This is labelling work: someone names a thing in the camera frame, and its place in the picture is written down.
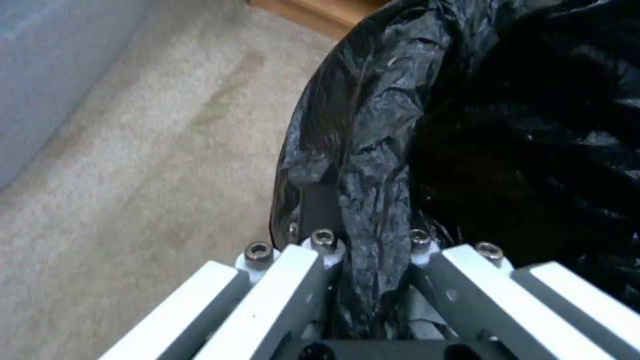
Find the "light blue object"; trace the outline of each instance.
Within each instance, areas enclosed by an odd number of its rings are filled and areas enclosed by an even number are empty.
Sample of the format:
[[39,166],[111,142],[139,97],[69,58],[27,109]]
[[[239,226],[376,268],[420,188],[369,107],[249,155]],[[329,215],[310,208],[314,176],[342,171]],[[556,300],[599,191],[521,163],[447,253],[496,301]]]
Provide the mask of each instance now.
[[0,0],[0,188],[117,59],[154,0]]

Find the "metal screw head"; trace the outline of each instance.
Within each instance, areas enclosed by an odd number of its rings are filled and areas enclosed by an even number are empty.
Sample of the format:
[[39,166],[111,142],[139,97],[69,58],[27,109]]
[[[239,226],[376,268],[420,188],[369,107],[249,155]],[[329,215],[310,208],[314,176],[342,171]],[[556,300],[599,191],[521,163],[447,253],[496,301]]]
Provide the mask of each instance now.
[[497,245],[488,242],[481,242],[476,244],[476,251],[482,255],[485,259],[491,261],[495,266],[500,266],[504,253],[502,249]]
[[298,223],[292,222],[291,224],[289,224],[289,234],[288,234],[289,243],[297,245],[299,236],[300,236],[300,233],[298,232]]
[[311,248],[321,254],[332,254],[335,250],[336,241],[333,231],[329,229],[318,229],[311,234]]
[[273,260],[273,247],[261,241],[249,244],[244,248],[244,259],[249,263],[270,263]]
[[411,249],[413,251],[422,251],[429,249],[431,238],[425,230],[411,229],[409,231],[409,239],[411,239]]

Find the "black plastic bag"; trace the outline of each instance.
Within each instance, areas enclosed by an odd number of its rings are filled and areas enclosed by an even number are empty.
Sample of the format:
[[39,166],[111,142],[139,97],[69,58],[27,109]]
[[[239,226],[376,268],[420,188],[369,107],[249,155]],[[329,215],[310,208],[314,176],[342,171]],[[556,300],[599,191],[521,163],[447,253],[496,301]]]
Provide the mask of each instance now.
[[310,80],[270,229],[284,247],[305,189],[334,189],[349,246],[334,336],[406,336],[412,227],[560,261],[637,309],[639,5],[558,2],[395,1]]

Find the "beige carpet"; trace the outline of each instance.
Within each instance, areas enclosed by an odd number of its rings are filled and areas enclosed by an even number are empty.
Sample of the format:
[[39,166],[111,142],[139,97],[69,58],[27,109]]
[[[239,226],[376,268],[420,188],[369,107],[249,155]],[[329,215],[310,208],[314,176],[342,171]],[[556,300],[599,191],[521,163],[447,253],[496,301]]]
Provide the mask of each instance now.
[[158,0],[0,193],[2,359],[100,356],[205,261],[267,240],[284,131],[332,45],[242,0]]

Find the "wooden baseboard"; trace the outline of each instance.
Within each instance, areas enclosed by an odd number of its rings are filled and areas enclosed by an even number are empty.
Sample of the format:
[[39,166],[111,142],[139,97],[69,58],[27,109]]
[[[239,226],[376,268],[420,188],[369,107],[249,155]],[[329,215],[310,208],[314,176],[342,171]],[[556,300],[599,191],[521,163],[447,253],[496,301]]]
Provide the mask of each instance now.
[[386,2],[387,0],[251,0],[250,4],[340,40],[365,16]]

